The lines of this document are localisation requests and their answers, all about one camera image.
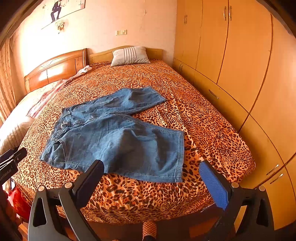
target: denim shorts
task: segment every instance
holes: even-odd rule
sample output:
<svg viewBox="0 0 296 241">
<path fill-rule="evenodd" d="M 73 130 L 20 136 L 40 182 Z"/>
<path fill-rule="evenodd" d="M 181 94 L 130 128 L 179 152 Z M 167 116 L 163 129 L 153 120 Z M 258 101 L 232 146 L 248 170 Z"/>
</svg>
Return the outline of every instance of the denim shorts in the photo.
<svg viewBox="0 0 296 241">
<path fill-rule="evenodd" d="M 98 159 L 103 161 L 105 173 L 151 182 L 181 182 L 184 132 L 130 116 L 165 101 L 148 86 L 123 88 L 64 108 L 40 160 L 85 172 Z"/>
</svg>

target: drawer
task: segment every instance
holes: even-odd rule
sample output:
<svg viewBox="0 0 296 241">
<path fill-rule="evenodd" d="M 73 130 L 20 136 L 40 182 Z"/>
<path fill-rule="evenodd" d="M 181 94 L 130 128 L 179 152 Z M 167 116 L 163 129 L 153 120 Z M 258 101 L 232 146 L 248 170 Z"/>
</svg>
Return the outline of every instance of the drawer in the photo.
<svg viewBox="0 0 296 241">
<path fill-rule="evenodd" d="M 284 167 L 262 186 L 265 187 L 274 218 L 274 229 L 296 220 L 296 202 L 288 172 Z"/>
<path fill-rule="evenodd" d="M 255 170 L 246 176 L 240 185 L 245 188 L 254 188 L 271 177 L 284 163 L 270 139 L 252 116 L 248 117 L 239 134 L 249 147 L 256 164 Z"/>
<path fill-rule="evenodd" d="M 179 74 L 181 73 L 181 64 L 182 64 L 181 61 L 175 58 L 173 59 L 173 69 L 177 71 Z"/>
<path fill-rule="evenodd" d="M 294 192 L 296 193 L 296 156 L 286 165 Z"/>
<path fill-rule="evenodd" d="M 239 131 L 248 112 L 236 100 L 198 71 L 193 86 Z"/>
<path fill-rule="evenodd" d="M 193 85 L 193 81 L 194 81 L 194 74 L 195 74 L 195 70 L 193 68 L 182 63 L 181 75 L 184 77 L 184 79 L 186 79 L 192 85 Z"/>
</svg>

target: striped pillow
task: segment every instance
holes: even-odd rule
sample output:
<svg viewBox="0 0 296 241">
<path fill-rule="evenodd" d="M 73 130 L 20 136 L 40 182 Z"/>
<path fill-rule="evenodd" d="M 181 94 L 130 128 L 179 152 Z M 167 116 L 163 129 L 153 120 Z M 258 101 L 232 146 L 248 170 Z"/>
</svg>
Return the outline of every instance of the striped pillow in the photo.
<svg viewBox="0 0 296 241">
<path fill-rule="evenodd" d="M 135 46 L 114 50 L 111 66 L 126 64 L 150 64 L 146 54 L 146 48 Z"/>
</svg>

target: curtain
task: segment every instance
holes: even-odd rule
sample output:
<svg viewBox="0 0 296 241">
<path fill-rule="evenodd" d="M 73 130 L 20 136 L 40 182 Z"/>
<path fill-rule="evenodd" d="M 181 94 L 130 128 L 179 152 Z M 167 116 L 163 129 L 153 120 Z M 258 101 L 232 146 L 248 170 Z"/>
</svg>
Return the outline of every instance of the curtain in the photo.
<svg viewBox="0 0 296 241">
<path fill-rule="evenodd" d="M 10 69 L 10 38 L 0 50 L 0 119 L 4 122 L 16 107 Z"/>
</svg>

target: blue gripper pad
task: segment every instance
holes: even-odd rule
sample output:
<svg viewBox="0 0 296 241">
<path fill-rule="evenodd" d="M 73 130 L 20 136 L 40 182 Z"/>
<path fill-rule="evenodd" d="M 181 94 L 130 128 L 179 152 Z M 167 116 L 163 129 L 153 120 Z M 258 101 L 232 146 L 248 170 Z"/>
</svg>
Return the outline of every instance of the blue gripper pad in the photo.
<svg viewBox="0 0 296 241">
<path fill-rule="evenodd" d="M 222 186 L 221 182 L 218 180 L 215 173 L 213 173 L 212 170 L 206 165 L 205 161 L 200 163 L 199 173 L 217 207 L 221 207 L 223 210 L 225 210 L 228 205 L 228 193 Z"/>
</svg>

